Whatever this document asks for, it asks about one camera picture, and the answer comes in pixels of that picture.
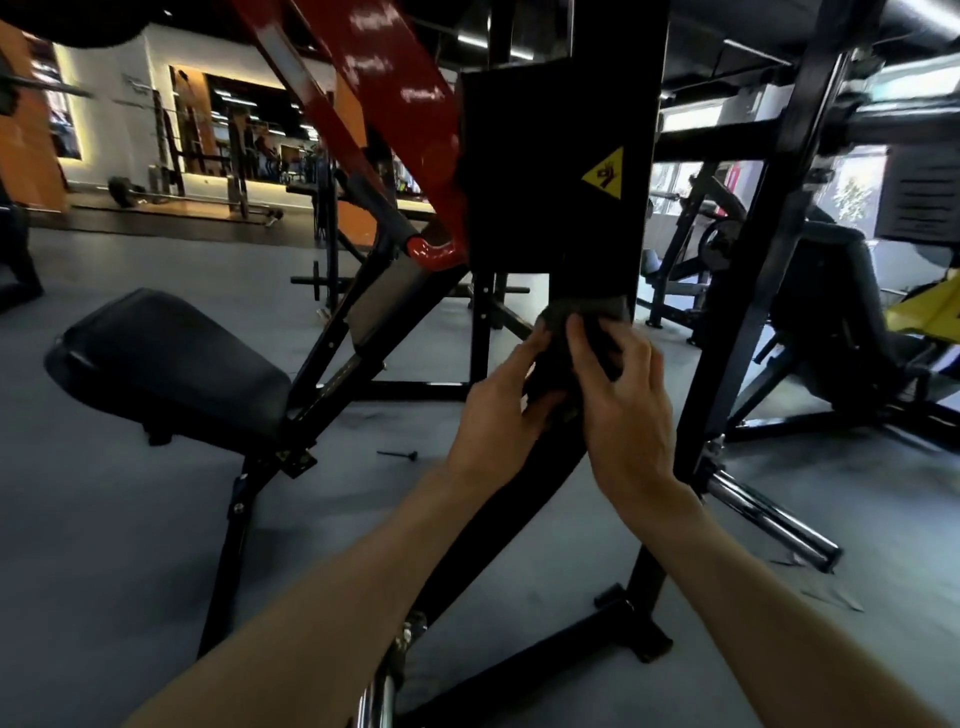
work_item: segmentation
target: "yellow machine part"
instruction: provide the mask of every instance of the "yellow machine part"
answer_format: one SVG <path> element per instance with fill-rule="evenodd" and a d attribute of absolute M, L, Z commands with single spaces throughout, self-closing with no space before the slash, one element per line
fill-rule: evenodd
<path fill-rule="evenodd" d="M 891 331 L 919 333 L 960 344 L 960 271 L 912 299 L 890 306 L 886 311 Z"/>

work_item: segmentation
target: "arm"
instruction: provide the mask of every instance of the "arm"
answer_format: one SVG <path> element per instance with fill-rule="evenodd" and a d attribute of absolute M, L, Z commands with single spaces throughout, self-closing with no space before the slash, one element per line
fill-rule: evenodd
<path fill-rule="evenodd" d="M 470 390 L 445 463 L 359 543 L 308 573 L 127 721 L 344 728 L 430 572 L 519 472 L 559 396 L 521 412 L 541 329 Z"/>
<path fill-rule="evenodd" d="M 600 368 L 582 321 L 567 324 L 597 484 L 703 619 L 764 725 L 947 725 L 783 586 L 674 478 L 663 357 L 628 325 L 603 327 L 622 350 L 616 382 Z"/>

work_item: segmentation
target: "chrome bar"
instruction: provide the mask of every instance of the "chrome bar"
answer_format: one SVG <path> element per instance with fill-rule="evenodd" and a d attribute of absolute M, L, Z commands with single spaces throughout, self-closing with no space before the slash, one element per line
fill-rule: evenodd
<path fill-rule="evenodd" d="M 737 483 L 729 473 L 717 471 L 707 484 L 708 492 L 724 505 L 752 522 L 789 548 L 817 571 L 830 573 L 840 561 L 843 548 L 754 489 Z"/>

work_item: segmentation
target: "right hand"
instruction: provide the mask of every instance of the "right hand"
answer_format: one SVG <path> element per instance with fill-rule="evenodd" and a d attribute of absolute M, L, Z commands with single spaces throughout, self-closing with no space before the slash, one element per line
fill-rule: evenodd
<path fill-rule="evenodd" d="M 567 319 L 573 368 L 584 393 L 584 435 L 597 485 L 640 540 L 664 517 L 700 510 L 673 476 L 673 410 L 663 388 L 663 355 L 629 324 L 600 320 L 623 356 L 610 381 L 590 348 L 584 320 Z"/>

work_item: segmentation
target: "left hand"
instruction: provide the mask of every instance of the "left hand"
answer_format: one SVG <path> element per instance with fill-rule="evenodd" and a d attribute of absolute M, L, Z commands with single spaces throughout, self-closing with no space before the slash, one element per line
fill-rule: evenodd
<path fill-rule="evenodd" d="M 551 392 L 522 407 L 523 382 L 549 343 L 550 333 L 538 322 L 493 374 L 470 389 L 446 466 L 486 497 L 520 472 L 550 412 L 564 399 L 564 393 Z"/>

